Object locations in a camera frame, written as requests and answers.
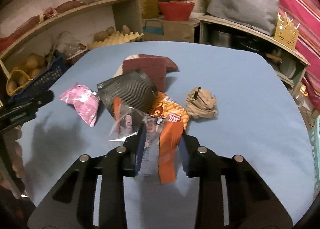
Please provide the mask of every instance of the blue cloth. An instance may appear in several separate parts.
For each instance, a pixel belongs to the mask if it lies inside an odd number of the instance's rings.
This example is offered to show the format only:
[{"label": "blue cloth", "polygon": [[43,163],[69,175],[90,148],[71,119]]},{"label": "blue cloth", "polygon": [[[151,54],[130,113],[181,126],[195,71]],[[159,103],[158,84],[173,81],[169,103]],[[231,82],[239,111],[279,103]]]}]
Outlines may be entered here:
[{"label": "blue cloth", "polygon": [[[314,166],[308,133],[292,97],[272,67],[259,55],[228,48],[178,42],[140,42],[87,53],[53,86],[55,100],[23,126],[19,140],[28,176],[27,192],[38,205],[81,155],[106,154],[113,118],[105,110],[94,128],[59,95],[76,82],[97,90],[132,54],[167,56],[179,72],[167,74],[166,93],[182,106],[194,87],[217,97],[218,116],[190,120],[188,134],[216,154],[241,154],[273,190],[296,223],[309,208]],[[198,179],[179,167],[175,183],[156,185],[125,178],[129,229],[194,228]]]}]

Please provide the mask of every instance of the white bucket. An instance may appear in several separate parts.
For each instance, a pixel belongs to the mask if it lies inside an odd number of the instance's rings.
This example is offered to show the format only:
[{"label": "white bucket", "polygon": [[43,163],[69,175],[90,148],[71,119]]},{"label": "white bucket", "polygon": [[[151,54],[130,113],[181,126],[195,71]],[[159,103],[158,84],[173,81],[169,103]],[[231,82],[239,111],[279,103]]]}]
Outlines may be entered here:
[{"label": "white bucket", "polygon": [[190,14],[190,18],[197,18],[205,15],[205,0],[189,0],[185,2],[195,3],[195,6]]}]

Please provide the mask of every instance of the pink packet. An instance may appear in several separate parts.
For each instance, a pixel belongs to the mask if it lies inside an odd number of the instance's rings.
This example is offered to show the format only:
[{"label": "pink packet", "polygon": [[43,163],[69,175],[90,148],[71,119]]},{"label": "pink packet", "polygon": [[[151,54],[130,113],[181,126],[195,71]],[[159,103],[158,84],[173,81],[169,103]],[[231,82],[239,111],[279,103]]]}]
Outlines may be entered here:
[{"label": "pink packet", "polygon": [[97,119],[100,99],[84,85],[76,84],[59,97],[68,104],[73,104],[77,113],[90,126],[93,127]]},{"label": "pink packet", "polygon": [[65,101],[67,104],[72,105],[73,98],[75,97],[75,91],[78,86],[78,83],[76,83],[73,87],[69,88],[67,91],[62,93],[59,98],[62,101]]}]

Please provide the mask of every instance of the yellow basket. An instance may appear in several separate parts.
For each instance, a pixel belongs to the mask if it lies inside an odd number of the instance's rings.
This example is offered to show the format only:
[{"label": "yellow basket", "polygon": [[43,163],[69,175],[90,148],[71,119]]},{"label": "yellow basket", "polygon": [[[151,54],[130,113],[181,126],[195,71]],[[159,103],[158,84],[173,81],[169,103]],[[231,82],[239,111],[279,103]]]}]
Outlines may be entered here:
[{"label": "yellow basket", "polygon": [[296,47],[299,31],[294,28],[294,24],[288,24],[285,18],[277,20],[275,40],[294,50]]}]

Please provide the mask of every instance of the gray fabric cover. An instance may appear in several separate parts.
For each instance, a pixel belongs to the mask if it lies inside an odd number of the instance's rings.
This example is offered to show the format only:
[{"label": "gray fabric cover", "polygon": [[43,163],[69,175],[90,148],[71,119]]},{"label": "gray fabric cover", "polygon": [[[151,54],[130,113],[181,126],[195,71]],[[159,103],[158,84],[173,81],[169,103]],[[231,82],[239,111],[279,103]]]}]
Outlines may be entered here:
[{"label": "gray fabric cover", "polygon": [[211,0],[207,12],[272,36],[279,0]]}]

